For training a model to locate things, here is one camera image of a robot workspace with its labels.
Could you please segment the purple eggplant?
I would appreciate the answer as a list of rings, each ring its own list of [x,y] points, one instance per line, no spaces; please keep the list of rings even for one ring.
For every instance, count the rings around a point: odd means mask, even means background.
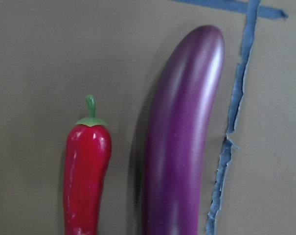
[[[224,54],[221,31],[200,26],[182,39],[164,67],[146,139],[146,235],[198,232],[205,140]]]

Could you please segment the red chili pepper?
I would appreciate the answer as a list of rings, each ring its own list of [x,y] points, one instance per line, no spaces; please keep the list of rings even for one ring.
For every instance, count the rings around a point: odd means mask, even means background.
[[[65,234],[97,234],[104,178],[112,152],[106,124],[95,115],[96,102],[86,96],[88,116],[67,137],[63,208]]]

